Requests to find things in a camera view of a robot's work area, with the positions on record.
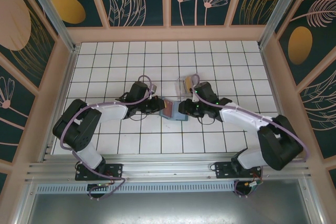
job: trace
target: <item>cable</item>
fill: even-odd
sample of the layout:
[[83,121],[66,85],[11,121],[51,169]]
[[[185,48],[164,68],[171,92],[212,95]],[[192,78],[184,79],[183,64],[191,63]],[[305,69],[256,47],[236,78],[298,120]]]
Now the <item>cable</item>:
[[146,116],[144,117],[144,118],[142,118],[142,116],[141,116],[141,119],[139,119],[139,120],[135,120],[135,119],[133,119],[132,117],[129,117],[129,119],[131,119],[131,120],[133,120],[133,121],[141,121],[141,120],[144,120],[147,116],[148,116],[148,114],[145,114]]
[[213,118],[213,122],[212,123],[202,123],[201,121],[200,121],[200,118],[197,118],[197,120],[198,120],[198,122],[201,124],[201,125],[211,125],[211,124],[213,124],[214,122],[215,122],[215,119]]
[[235,195],[237,195],[240,198],[241,196],[244,196],[244,194],[237,190],[238,182],[239,182],[239,180],[235,181],[233,192],[234,192]]
[[212,169],[212,168],[211,168],[213,165],[215,165],[215,164],[211,164],[211,165],[209,166],[209,169],[212,170],[213,172],[215,172],[216,169]]
[[102,197],[100,198],[97,198],[97,200],[99,199],[104,199],[108,196],[110,196],[111,194],[113,194],[116,190],[118,190],[126,181],[125,178],[120,178],[120,177],[112,177],[112,176],[107,176],[107,175],[104,175],[104,174],[101,174],[101,173],[97,173],[94,169],[92,169],[91,167],[89,167],[85,162],[83,162],[83,160],[77,155],[77,153],[72,149],[72,148],[68,148],[68,147],[65,147],[64,146],[64,137],[68,131],[68,129],[70,128],[71,124],[74,122],[74,120],[82,113],[84,112],[85,110],[89,109],[89,108],[94,108],[94,107],[99,107],[99,106],[104,106],[104,105],[136,105],[138,103],[141,103],[143,102],[144,100],[148,99],[151,95],[151,91],[153,89],[153,84],[152,84],[152,80],[146,76],[146,75],[142,75],[138,78],[138,81],[140,81],[141,77],[145,77],[148,79],[149,83],[150,83],[150,86],[149,86],[149,89],[150,89],[150,92],[148,92],[148,94],[142,98],[141,100],[137,101],[137,102],[129,102],[129,103],[124,103],[124,102],[102,102],[102,103],[97,103],[97,104],[92,104],[92,105],[88,105],[82,109],[80,109],[71,119],[70,121],[68,122],[68,124],[65,126],[63,132],[62,132],[62,135],[61,135],[61,138],[59,139],[60,140],[60,146],[62,149],[65,149],[65,150],[68,150],[68,151],[71,151],[71,153],[73,154],[73,156],[80,162],[80,164],[83,164],[85,166],[85,168],[87,170],[89,170],[90,172],[92,172],[93,174],[96,174],[100,177],[103,177],[103,178],[107,178],[108,180],[122,180],[122,182],[114,189],[112,190],[110,193],[108,194],[104,194]]
[[[194,74],[192,75],[192,77],[196,77],[197,78],[197,84],[199,84],[199,75],[198,74]],[[204,102],[205,104],[209,105],[209,106],[213,106],[213,107],[217,107],[217,108],[222,108],[222,109],[230,109],[230,110],[238,110],[240,112],[243,112],[245,114],[248,114],[248,115],[251,115],[259,120],[262,120],[264,122],[267,122],[269,124],[272,124],[275,128],[278,128],[280,130],[282,130],[283,132],[285,132],[286,134],[290,135],[291,137],[293,137],[302,147],[303,149],[306,151],[306,156],[300,160],[296,160],[296,161],[292,161],[292,162],[305,162],[307,161],[307,159],[309,158],[310,156],[310,152],[307,148],[307,146],[303,143],[303,141],[298,138],[295,134],[291,133],[288,129],[282,127],[281,125],[271,121],[271,120],[268,120],[267,118],[264,118],[262,115],[258,115],[258,114],[255,114],[255,113],[252,113],[248,110],[245,110],[241,107],[233,107],[233,106],[227,106],[227,105],[218,105],[218,104],[213,104],[213,103],[210,103],[210,102],[207,102],[206,100],[204,100],[203,98],[201,98],[197,92],[195,91],[194,89],[194,86],[192,85],[192,91],[193,91],[193,94],[201,101],[201,102]]]

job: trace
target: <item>grid line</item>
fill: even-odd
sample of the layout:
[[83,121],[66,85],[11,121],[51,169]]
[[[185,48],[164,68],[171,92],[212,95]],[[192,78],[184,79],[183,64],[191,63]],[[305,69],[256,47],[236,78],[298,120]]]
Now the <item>grid line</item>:
[[[130,45],[131,43],[128,43],[128,52],[130,51]],[[125,85],[124,85],[124,92],[122,94],[125,94],[125,88],[126,88],[126,77],[127,77],[127,66],[128,66],[128,56],[129,54],[127,54],[127,63],[126,63],[126,71],[125,71]],[[118,147],[117,147],[117,154],[119,154],[119,146],[120,146],[120,132],[121,132],[121,124],[122,124],[122,120],[120,122],[120,128],[119,128],[119,138],[118,138]]]
[[[195,47],[195,42],[193,41],[193,46],[194,46],[194,51],[195,51],[195,64],[196,64],[196,73],[198,73],[197,71],[197,59],[196,59],[196,47]],[[204,148],[204,153],[205,153],[205,142],[204,142],[204,128],[203,128],[203,118],[200,119],[201,121],[201,125],[202,125],[202,138],[203,138],[203,148]]]
[[[112,44],[112,48],[111,48],[112,52],[110,54],[109,53],[97,54],[98,48],[100,46],[98,43],[96,43],[95,45],[92,44],[87,51],[87,52],[89,51],[95,52],[94,54],[83,54],[83,53],[79,54],[79,57],[76,61],[75,68],[72,73],[70,88],[67,93],[67,99],[66,99],[64,109],[66,109],[66,106],[68,106],[71,103],[71,101],[74,99],[82,99],[82,100],[85,100],[86,102],[89,102],[89,101],[96,102],[95,100],[101,99],[104,101],[108,101],[108,100],[120,97],[122,94],[128,91],[128,87],[130,87],[130,85],[134,83],[134,81],[131,81],[131,80],[135,79],[136,76],[144,74],[144,73],[146,73],[153,80],[153,84],[156,84],[156,83],[161,84],[161,87],[158,89],[158,93],[159,91],[161,91],[161,94],[164,93],[165,98],[170,99],[170,100],[178,100],[180,97],[176,95],[173,80],[176,80],[177,78],[180,78],[181,76],[192,74],[196,70],[196,72],[198,72],[201,77],[201,81],[209,81],[211,83],[215,93],[217,92],[218,95],[219,94],[230,94],[230,95],[225,95],[225,96],[219,95],[220,98],[228,97],[231,100],[237,100],[238,101],[237,103],[239,105],[243,105],[244,107],[247,106],[247,109],[249,109],[248,107],[249,105],[253,105],[254,109],[252,110],[257,110],[257,111],[254,111],[257,113],[259,112],[277,113],[275,106],[273,106],[271,103],[273,100],[273,97],[271,94],[265,93],[263,95],[256,95],[256,91],[258,91],[258,88],[263,90],[263,86],[254,87],[252,80],[253,81],[267,80],[267,77],[264,77],[264,75],[258,74],[258,71],[261,70],[261,68],[256,68],[256,67],[252,68],[252,66],[259,66],[259,67],[264,66],[263,61],[260,61],[259,59],[259,57],[261,58],[261,56],[260,54],[258,54],[258,52],[251,51],[251,53],[255,53],[255,55],[247,55],[250,50],[245,51],[245,48],[243,46],[244,51],[234,52],[234,53],[238,53],[237,55],[231,54],[231,52],[229,52],[228,50],[228,45],[225,41],[222,42],[222,43],[225,43],[225,45],[217,43],[214,47],[211,45],[210,42],[208,42],[210,44],[209,52],[197,52],[197,53],[196,53],[197,46],[200,46],[200,45],[205,46],[204,42],[202,42],[202,44],[197,45],[198,42],[193,41],[190,43],[183,43],[179,45],[177,41],[173,41],[173,42],[160,41],[154,44],[149,44],[145,42],[144,45],[142,43],[141,45],[138,44],[138,46],[132,43],[133,42],[128,43],[128,48],[126,44],[123,45],[124,46],[123,54],[113,54],[112,53],[114,48],[116,48],[117,46],[117,44],[114,44],[114,43]],[[176,53],[168,52],[168,51],[172,51],[172,49],[170,49],[169,47],[174,47],[174,49],[176,50],[176,46],[177,46]],[[156,52],[153,52],[153,53],[146,52],[146,50],[148,50],[147,47],[149,47],[148,48],[149,51],[155,50]],[[78,65],[80,56],[84,56],[84,57],[81,58],[81,62]],[[109,56],[110,56],[109,65],[104,66],[108,64],[107,58]],[[148,61],[148,64],[147,64],[146,58],[148,59],[151,58],[154,61],[153,62]],[[163,66],[164,59],[167,62],[169,62],[169,66]],[[221,74],[221,67],[228,68],[229,66],[230,66],[230,69],[227,69],[227,70],[232,75],[232,78],[229,75]],[[243,68],[237,68],[237,67],[248,67],[249,75],[243,73],[244,71]],[[260,107],[257,97],[260,100],[260,102],[265,101],[267,104],[262,104],[262,107]],[[99,141],[100,135],[104,136],[105,139],[106,138],[109,139],[109,136],[107,135],[111,135],[111,138],[115,139],[114,140],[115,142],[113,143],[112,147],[116,153],[120,153],[120,152],[125,153],[125,147],[126,147],[127,153],[130,150],[133,151],[131,153],[144,153],[145,149],[149,150],[150,152],[154,151],[155,153],[167,153],[167,152],[175,153],[176,151],[181,152],[181,149],[180,149],[181,144],[182,144],[183,153],[195,153],[195,152],[216,153],[216,147],[214,146],[214,143],[221,144],[222,150],[224,150],[224,145],[225,145],[226,152],[228,152],[228,150],[232,151],[232,149],[236,146],[236,143],[233,137],[229,136],[230,134],[228,134],[228,137],[225,136],[226,133],[229,133],[229,132],[232,133],[231,135],[234,135],[233,133],[235,132],[236,133],[243,132],[244,137],[245,137],[244,145],[247,145],[247,142],[248,142],[245,131],[240,130],[239,128],[231,127],[230,125],[224,126],[224,124],[222,123],[221,126],[220,124],[213,125],[213,126],[205,126],[205,125],[196,126],[196,125],[193,125],[194,121],[189,122],[189,124],[188,122],[172,122],[171,123],[171,122],[165,122],[164,121],[165,119],[162,119],[162,117],[160,117],[160,125],[159,125],[159,122],[157,121],[152,126],[150,121],[148,121],[147,125],[149,123],[150,127],[156,127],[156,128],[155,129],[149,128],[150,132],[146,132],[147,130],[145,130],[145,128],[143,129],[145,121],[142,121],[142,120],[148,120],[148,119],[144,118],[144,114],[141,114],[139,116],[141,118],[141,121],[139,122],[139,124],[136,124],[137,127],[140,125],[140,130],[138,132],[134,130],[133,131],[128,130],[129,120],[121,120],[121,123],[119,126],[114,125],[114,128],[108,129],[108,131],[102,131],[102,127],[99,126],[95,131],[95,133],[97,132],[97,134],[95,134],[95,137],[98,137],[97,147],[99,147],[100,150],[105,148],[105,146],[107,146],[108,148],[111,147],[111,143],[108,143],[108,141]],[[205,116],[201,120],[201,122],[205,123],[206,119],[207,119],[207,116]],[[153,138],[154,136],[151,136],[151,138],[149,136],[149,138],[147,138],[147,139],[156,139],[154,142],[155,146],[149,146],[148,144],[151,144],[151,142],[149,142],[148,140],[144,142],[145,136],[143,134],[160,134],[160,147],[159,147],[158,139]],[[173,139],[173,137],[171,137],[173,135],[170,136],[167,134],[178,134],[176,135],[176,137],[178,137],[178,140],[176,140],[176,138]],[[133,147],[125,145],[126,142],[124,142],[124,140],[127,139],[127,141],[133,141],[134,140],[133,137],[136,137],[137,141],[139,141],[139,147],[134,146],[134,145]],[[170,146],[172,145],[172,143],[170,143],[171,140],[173,143],[177,143],[179,146],[178,147],[175,146],[175,148],[172,148],[172,152],[169,152],[167,150],[167,145],[170,145]],[[240,146],[244,146],[242,143],[242,140],[240,140],[239,143],[238,144]],[[59,148],[54,147],[53,153],[57,154],[58,151],[59,151]]]
[[[178,75],[179,75],[179,79],[181,78],[181,72],[180,72],[180,53],[179,53],[179,49],[178,49],[178,43],[177,42],[177,64],[178,64]],[[183,144],[183,123],[181,122],[181,139],[182,139],[182,153],[184,153],[184,144]]]
[[[213,57],[213,54],[212,54],[212,48],[211,48],[211,45],[210,45],[210,52],[211,52],[211,60],[212,60],[212,65],[214,67],[214,74],[215,74],[215,79],[216,79],[216,71],[215,71],[215,63],[214,63],[214,57]],[[216,91],[217,91],[217,94],[218,94],[218,85],[217,85],[217,81],[215,81],[216,83]],[[223,138],[224,138],[224,146],[225,146],[225,151],[227,151],[227,148],[226,148],[226,141],[225,141],[225,134],[224,134],[224,125],[222,124],[222,129],[223,129]]]

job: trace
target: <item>fern illustration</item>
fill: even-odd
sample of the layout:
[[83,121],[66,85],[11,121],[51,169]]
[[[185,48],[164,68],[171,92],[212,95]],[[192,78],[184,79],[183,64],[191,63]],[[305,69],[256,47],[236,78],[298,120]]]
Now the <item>fern illustration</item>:
[[306,87],[301,98],[314,130],[336,127],[336,71],[324,81]]
[[309,26],[327,27],[336,17],[336,0],[316,0],[308,13],[293,18],[291,21],[306,17]]
[[315,1],[306,16],[309,26],[327,27],[336,17],[336,0]]
[[109,0],[108,19],[112,26],[142,26],[146,18],[145,0]]

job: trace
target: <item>small box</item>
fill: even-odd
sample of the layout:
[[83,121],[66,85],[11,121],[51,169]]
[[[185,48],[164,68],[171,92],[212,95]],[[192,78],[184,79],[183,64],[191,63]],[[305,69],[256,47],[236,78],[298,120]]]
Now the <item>small box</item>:
[[162,98],[165,109],[159,111],[159,115],[171,121],[188,121],[188,116],[181,114],[178,111],[180,101],[170,101],[167,98]]

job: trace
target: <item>floor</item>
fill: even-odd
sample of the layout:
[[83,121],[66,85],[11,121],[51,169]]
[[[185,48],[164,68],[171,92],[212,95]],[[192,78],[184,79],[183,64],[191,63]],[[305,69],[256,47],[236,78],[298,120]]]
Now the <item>floor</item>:
[[[268,116],[277,109],[255,41],[151,41],[82,43],[65,108],[74,100],[113,101],[142,74],[157,86],[156,95],[178,100],[175,82],[198,73],[220,98]],[[100,154],[238,152],[258,145],[243,129],[209,117],[169,121],[158,114],[98,125],[92,142]],[[55,141],[52,154],[69,154]]]

